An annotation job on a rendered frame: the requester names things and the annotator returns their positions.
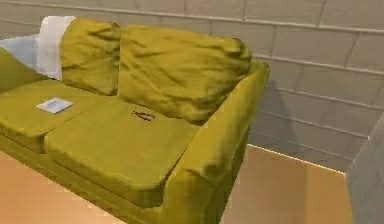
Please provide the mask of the olive yellow sofa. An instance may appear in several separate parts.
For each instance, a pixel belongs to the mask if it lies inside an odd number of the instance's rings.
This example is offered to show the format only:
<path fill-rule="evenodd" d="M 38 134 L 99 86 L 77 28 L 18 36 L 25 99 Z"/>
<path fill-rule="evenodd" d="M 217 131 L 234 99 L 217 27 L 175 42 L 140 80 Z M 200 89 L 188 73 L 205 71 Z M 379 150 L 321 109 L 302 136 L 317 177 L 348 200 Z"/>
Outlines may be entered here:
<path fill-rule="evenodd" d="M 127 224 L 219 224 L 268 65 L 237 38 L 86 18 L 59 50 L 56 80 L 0 47 L 0 151 Z M 73 105 L 37 108 L 54 97 Z"/>

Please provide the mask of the small white book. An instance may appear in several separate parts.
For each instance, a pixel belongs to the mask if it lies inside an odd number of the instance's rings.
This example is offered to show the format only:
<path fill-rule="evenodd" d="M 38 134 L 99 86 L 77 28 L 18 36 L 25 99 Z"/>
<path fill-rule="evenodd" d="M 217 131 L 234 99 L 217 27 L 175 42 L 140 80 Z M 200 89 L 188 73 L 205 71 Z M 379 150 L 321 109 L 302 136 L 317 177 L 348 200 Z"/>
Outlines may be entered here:
<path fill-rule="evenodd" d="M 54 97 L 52 99 L 49 99 L 41 104 L 37 105 L 37 108 L 52 113 L 57 114 L 63 110 L 66 110 L 67 108 L 71 107 L 73 105 L 72 102 L 69 102 L 67 100 L 63 100 L 57 97 Z"/>

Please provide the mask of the white throw cloth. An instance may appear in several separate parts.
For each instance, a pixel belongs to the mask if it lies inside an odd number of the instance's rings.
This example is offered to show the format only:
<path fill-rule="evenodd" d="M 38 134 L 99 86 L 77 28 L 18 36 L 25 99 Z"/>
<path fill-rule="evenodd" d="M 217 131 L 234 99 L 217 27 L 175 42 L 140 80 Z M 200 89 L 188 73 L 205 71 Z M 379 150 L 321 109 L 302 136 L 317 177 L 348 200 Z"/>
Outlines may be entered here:
<path fill-rule="evenodd" d="M 37 34 L 0 40 L 24 65 L 56 80 L 62 79 L 59 46 L 75 16 L 46 16 Z"/>

